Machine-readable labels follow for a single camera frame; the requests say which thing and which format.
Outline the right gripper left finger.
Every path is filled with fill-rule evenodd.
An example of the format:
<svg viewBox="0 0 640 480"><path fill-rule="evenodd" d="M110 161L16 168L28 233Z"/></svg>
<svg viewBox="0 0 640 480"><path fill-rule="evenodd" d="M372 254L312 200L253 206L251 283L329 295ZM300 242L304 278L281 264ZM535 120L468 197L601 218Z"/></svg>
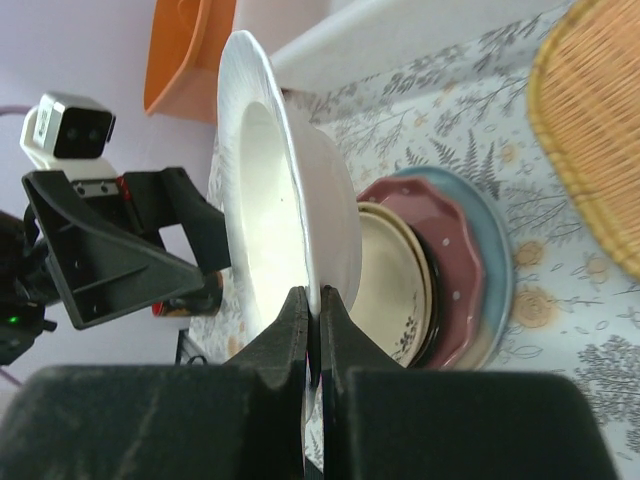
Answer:
<svg viewBox="0 0 640 480"><path fill-rule="evenodd" d="M5 479L300 479L302 288L222 365L39 371L1 422Z"/></svg>

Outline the woven bamboo tray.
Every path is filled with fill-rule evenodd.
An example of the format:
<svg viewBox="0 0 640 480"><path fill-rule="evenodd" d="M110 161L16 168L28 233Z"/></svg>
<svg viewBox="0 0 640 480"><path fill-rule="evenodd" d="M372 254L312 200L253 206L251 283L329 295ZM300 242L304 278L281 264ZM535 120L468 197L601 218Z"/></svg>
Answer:
<svg viewBox="0 0 640 480"><path fill-rule="evenodd" d="M529 123L602 249L639 275L639 4L577 1L539 48Z"/></svg>

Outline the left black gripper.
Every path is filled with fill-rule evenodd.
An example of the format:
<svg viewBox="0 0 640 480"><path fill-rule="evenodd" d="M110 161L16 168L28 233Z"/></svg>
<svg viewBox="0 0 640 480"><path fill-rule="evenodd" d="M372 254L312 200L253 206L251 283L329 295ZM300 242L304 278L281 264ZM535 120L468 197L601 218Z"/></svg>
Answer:
<svg viewBox="0 0 640 480"><path fill-rule="evenodd" d="M23 217L1 215L1 362L13 363L56 325L61 302L88 329L191 294L205 285L198 266L143 239L122 197L122 176L69 180L33 171L22 183Z"/></svg>

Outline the white deep plate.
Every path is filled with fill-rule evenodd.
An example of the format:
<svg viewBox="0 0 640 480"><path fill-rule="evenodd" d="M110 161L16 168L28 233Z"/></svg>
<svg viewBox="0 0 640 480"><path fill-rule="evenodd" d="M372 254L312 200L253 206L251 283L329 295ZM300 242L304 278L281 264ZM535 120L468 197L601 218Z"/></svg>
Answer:
<svg viewBox="0 0 640 480"><path fill-rule="evenodd" d="M233 32L218 76L221 195L235 289L250 333L303 290L318 325L321 290L355 302L362 267L356 193L334 141L288 105L254 35Z"/></svg>

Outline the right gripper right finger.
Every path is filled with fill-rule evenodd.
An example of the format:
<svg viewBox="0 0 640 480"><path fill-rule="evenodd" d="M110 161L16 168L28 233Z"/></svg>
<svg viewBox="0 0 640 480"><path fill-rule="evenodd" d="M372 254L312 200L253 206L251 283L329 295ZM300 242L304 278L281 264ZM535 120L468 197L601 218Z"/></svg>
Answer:
<svg viewBox="0 0 640 480"><path fill-rule="evenodd" d="M321 293L328 479L614 479L578 387L549 373L405 369Z"/></svg>

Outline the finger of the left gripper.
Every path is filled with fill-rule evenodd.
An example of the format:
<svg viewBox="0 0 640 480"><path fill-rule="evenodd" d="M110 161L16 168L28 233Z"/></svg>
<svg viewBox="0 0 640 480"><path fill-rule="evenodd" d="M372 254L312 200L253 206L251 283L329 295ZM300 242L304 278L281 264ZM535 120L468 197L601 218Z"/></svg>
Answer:
<svg viewBox="0 0 640 480"><path fill-rule="evenodd" d="M122 197L136 234L151 238L179 225L202 273L231 266L224 214L199 193L184 168L128 172L122 176Z"/></svg>

